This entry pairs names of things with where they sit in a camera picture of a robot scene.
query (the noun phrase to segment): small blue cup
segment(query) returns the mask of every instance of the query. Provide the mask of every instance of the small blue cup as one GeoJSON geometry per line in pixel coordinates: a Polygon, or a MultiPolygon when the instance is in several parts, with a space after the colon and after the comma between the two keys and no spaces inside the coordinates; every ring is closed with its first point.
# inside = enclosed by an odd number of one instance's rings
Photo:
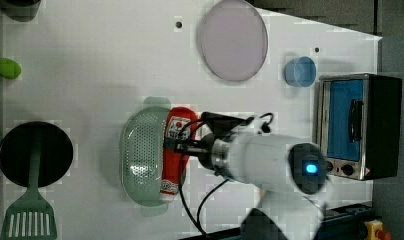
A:
{"type": "Polygon", "coordinates": [[[294,87],[309,87],[315,81],[317,69],[309,57],[293,59],[286,64],[286,82],[294,87]]]}

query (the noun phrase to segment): knob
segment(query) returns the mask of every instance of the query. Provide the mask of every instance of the knob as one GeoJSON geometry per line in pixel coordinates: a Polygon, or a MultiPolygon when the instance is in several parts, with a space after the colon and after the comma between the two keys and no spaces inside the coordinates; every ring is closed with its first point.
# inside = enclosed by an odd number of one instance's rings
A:
{"type": "Polygon", "coordinates": [[[354,173],[354,168],[351,165],[344,165],[341,167],[343,173],[347,176],[351,176],[354,173]]]}
{"type": "Polygon", "coordinates": [[[376,232],[376,237],[380,240],[392,240],[392,236],[390,235],[390,233],[382,230],[376,232]]]}
{"type": "Polygon", "coordinates": [[[331,163],[330,161],[326,162],[326,171],[327,172],[331,172],[333,170],[333,163],[331,163]]]}

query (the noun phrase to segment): label on spray can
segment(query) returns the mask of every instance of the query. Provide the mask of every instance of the label on spray can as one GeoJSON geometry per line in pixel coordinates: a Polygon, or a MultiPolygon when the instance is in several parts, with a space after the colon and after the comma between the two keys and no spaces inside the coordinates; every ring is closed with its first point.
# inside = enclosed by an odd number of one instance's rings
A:
{"type": "Polygon", "coordinates": [[[161,184],[161,190],[176,193],[178,191],[178,184],[175,184],[167,179],[163,179],[161,184]]]}
{"type": "MultiPolygon", "coordinates": [[[[168,125],[167,137],[178,139],[178,134],[181,129],[190,122],[188,118],[172,117],[168,125]]],[[[184,130],[181,139],[186,139],[190,136],[190,128],[184,130]]]]}

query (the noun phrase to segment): green spatula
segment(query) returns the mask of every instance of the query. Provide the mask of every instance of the green spatula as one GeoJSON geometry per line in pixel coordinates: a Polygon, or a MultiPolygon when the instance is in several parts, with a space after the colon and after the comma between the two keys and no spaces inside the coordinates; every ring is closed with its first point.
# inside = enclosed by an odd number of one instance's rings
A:
{"type": "Polygon", "coordinates": [[[42,137],[35,131],[27,191],[6,210],[1,240],[56,239],[53,208],[38,191],[42,137]]]}

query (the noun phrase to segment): green colander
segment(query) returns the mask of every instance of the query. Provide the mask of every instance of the green colander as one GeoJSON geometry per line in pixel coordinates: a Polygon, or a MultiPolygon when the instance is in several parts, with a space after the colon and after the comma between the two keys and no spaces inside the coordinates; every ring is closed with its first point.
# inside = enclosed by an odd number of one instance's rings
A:
{"type": "Polygon", "coordinates": [[[121,136],[121,181],[133,201],[157,207],[165,204],[159,200],[159,191],[170,104],[164,98],[149,98],[143,106],[127,122],[121,136]]]}

